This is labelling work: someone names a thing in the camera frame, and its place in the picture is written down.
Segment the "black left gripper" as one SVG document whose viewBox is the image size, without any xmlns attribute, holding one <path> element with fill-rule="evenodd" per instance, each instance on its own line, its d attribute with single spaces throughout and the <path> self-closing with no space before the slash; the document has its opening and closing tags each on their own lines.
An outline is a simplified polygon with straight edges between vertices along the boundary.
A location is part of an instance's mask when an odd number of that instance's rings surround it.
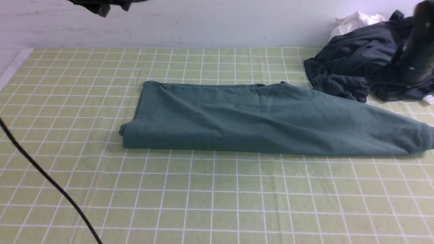
<svg viewBox="0 0 434 244">
<path fill-rule="evenodd" d="M 68 2 L 82 6 L 93 14 L 101 17 L 107 17 L 112 5 L 119 6 L 123 11 L 127 12 L 133 3 L 146 1 L 147 0 L 68 0 Z"/>
</svg>

